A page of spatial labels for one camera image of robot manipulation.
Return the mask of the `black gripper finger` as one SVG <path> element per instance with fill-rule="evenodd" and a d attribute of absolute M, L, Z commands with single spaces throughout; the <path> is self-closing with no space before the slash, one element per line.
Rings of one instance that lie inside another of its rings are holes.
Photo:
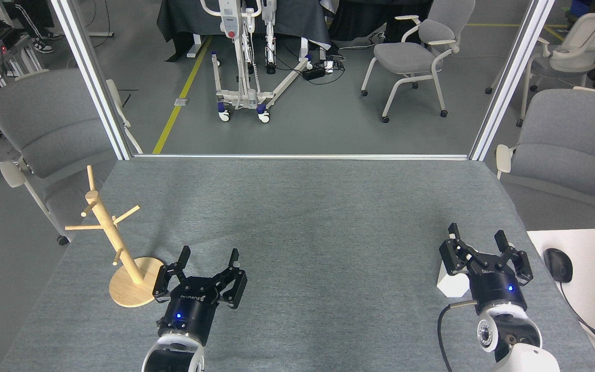
<path fill-rule="evenodd" d="M 449 238 L 440 245 L 440 255 L 448 275 L 456 275 L 473 261 L 484 267 L 484 260 L 477 250 L 463 242 L 456 223 L 448 227 Z"/>
<path fill-rule="evenodd" d="M 177 276 L 180 283 L 186 281 L 186 276 L 184 275 L 183 270 L 188 262 L 190 254 L 191 248 L 189 246 L 184 246 L 179 259 L 175 261 L 175 263 L 160 266 L 153 287 L 153 297 L 157 302 L 169 301 L 170 295 L 168 294 L 168 283 L 173 276 Z"/>
<path fill-rule="evenodd" d="M 514 266 L 515 275 L 519 280 L 519 285 L 527 285 L 534 276 L 526 252 L 518 250 L 512 243 L 508 242 L 503 230 L 496 232 L 494 240 L 501 252 L 499 259 L 494 264 L 494 268 L 503 271 L 508 267 L 507 263 L 511 261 Z"/>
<path fill-rule="evenodd" d="M 233 309 L 238 308 L 246 282 L 246 272 L 240 268 L 239 251 L 233 248 L 228 268 L 215 276 L 217 301 L 225 302 Z"/>

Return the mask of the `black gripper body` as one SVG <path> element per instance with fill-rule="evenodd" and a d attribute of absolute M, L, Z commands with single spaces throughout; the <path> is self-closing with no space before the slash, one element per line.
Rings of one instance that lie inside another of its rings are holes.
<path fill-rule="evenodd" d="M 477 301 L 478 315 L 489 306 L 513 304 L 527 310 L 526 301 L 520 290 L 519 281 L 510 266 L 503 270 L 475 269 L 471 271 L 471 294 Z"/>
<path fill-rule="evenodd" d="M 205 346 L 220 299 L 214 278 L 185 278 L 170 293 L 165 315 L 156 322 L 158 335 L 186 333 Z"/>

